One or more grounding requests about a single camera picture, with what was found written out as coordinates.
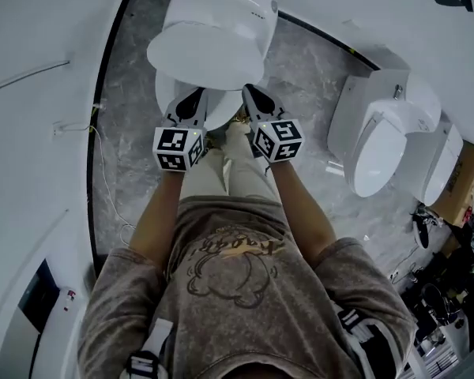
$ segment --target man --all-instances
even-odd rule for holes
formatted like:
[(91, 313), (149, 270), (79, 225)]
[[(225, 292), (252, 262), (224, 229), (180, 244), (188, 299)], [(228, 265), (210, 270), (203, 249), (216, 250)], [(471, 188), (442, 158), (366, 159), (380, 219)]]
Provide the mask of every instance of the man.
[(119, 377), (164, 320), (169, 377), (400, 371), (415, 331), (401, 298), (355, 239), (337, 240), (289, 162), (270, 164), (277, 197), (247, 132), (231, 123), (223, 151), (165, 172), (130, 248), (111, 251), (81, 327), (82, 377)]

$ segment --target toilet lid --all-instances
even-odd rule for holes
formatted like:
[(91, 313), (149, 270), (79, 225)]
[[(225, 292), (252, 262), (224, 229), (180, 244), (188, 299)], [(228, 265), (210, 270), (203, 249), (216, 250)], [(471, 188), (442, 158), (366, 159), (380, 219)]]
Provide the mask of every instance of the toilet lid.
[(392, 177), (404, 154), (407, 138), (384, 118), (372, 118), (354, 152), (344, 161), (344, 175), (361, 197), (377, 193)]
[(172, 25), (151, 41), (147, 55), (169, 77), (205, 88), (241, 90), (263, 77), (253, 39), (203, 24)]

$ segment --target white toilet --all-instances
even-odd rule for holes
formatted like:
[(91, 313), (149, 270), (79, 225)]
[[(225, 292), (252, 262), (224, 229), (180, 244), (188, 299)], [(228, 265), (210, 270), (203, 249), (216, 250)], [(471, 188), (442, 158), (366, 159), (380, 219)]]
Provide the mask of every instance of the white toilet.
[(276, 23), (275, 0), (171, 0), (163, 31), (147, 50), (161, 111), (180, 92), (205, 87), (205, 128), (226, 123), (243, 104), (244, 84), (263, 77)]
[(378, 70), (346, 80), (329, 129), (329, 150), (361, 197), (377, 193), (404, 154), (407, 134), (436, 130), (441, 104), (426, 81), (408, 70)]
[(441, 195), (455, 168), (464, 142), (443, 114), (433, 133), (410, 133), (395, 177), (398, 187), (426, 206)]

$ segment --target light pants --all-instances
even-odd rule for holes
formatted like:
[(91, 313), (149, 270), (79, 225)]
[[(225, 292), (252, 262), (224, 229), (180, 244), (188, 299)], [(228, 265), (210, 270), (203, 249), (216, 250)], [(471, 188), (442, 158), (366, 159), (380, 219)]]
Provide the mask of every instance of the light pants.
[(248, 197), (280, 202), (272, 172), (265, 175), (251, 151), (248, 125), (233, 122), (227, 129), (223, 150), (211, 149), (186, 173), (181, 199), (201, 195)]

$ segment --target cardboard box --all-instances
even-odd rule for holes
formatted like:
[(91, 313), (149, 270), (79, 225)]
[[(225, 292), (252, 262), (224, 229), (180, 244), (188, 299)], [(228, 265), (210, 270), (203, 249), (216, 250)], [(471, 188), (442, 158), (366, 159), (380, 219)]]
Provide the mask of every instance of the cardboard box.
[(474, 144), (464, 141), (457, 165), (441, 192), (430, 207), (446, 222), (462, 227), (468, 208), (472, 207), (474, 194)]

